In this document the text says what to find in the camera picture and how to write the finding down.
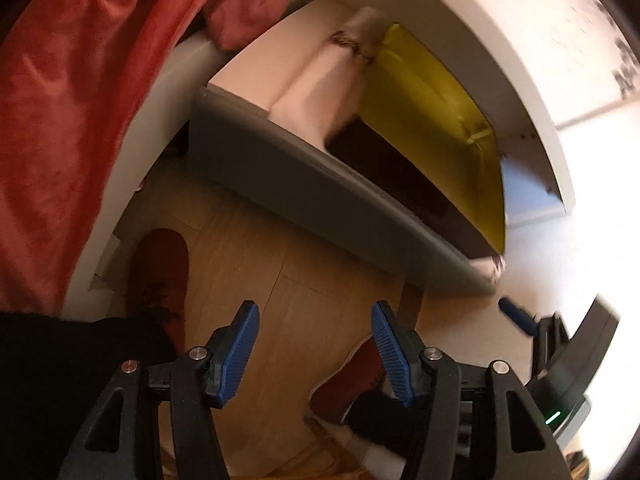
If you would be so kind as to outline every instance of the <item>white towel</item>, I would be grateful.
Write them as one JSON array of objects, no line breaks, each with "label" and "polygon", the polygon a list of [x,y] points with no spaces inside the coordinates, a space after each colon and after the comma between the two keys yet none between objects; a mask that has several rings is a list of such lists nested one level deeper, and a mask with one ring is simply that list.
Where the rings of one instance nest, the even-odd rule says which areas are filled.
[{"label": "white towel", "polygon": [[331,134],[356,116],[362,69],[373,57],[389,21],[363,7],[322,46],[292,85],[271,107],[269,119],[319,150]]},{"label": "white towel", "polygon": [[504,256],[487,256],[471,260],[469,263],[494,285],[498,283],[506,267]]}]

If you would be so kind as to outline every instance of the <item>yellow fabric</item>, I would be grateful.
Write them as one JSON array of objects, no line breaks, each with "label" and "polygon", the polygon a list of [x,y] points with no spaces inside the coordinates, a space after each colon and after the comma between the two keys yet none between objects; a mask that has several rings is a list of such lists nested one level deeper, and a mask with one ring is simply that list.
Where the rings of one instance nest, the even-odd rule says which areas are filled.
[{"label": "yellow fabric", "polygon": [[367,69],[360,116],[433,182],[499,253],[504,196],[494,132],[444,65],[395,24]]}]

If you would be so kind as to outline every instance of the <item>laminate floor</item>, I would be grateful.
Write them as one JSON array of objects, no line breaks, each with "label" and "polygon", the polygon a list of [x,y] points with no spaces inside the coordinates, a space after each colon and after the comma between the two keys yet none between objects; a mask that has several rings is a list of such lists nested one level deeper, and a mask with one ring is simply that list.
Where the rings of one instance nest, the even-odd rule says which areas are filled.
[{"label": "laminate floor", "polygon": [[[228,189],[203,182],[180,159],[159,159],[114,234],[122,241],[106,279],[122,311],[127,263],[153,228],[190,248],[188,346],[228,324],[242,300],[260,307],[260,333],[238,395],[214,411],[232,475],[260,476],[312,441],[309,391],[369,332],[371,305],[398,307],[404,278],[383,272]],[[168,410],[161,440],[171,449]]]}]

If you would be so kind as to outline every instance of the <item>red fabric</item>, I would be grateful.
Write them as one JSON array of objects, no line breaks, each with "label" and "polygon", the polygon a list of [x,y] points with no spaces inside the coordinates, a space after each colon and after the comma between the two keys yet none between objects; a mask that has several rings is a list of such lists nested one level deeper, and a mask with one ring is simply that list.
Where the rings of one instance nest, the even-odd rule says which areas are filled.
[{"label": "red fabric", "polygon": [[0,46],[0,308],[62,309],[122,137],[196,13],[239,48],[287,1],[31,1]]},{"label": "red fabric", "polygon": [[347,408],[364,392],[376,389],[385,376],[373,337],[356,348],[342,368],[320,384],[309,399],[313,414],[331,424],[343,424]]}]

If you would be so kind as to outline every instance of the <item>red slipper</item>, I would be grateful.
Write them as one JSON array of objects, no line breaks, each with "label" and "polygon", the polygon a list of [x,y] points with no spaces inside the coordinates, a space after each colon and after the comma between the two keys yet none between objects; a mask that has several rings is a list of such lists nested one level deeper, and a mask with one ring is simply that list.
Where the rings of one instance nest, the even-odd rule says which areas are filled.
[{"label": "red slipper", "polygon": [[178,355],[184,353],[184,298],[189,249],[180,233],[155,229],[131,259],[125,296],[127,317],[148,313],[164,328]]},{"label": "red slipper", "polygon": [[332,424],[343,424],[349,408],[360,394],[376,389],[385,367],[372,336],[361,341],[333,374],[309,395],[313,414]]}]

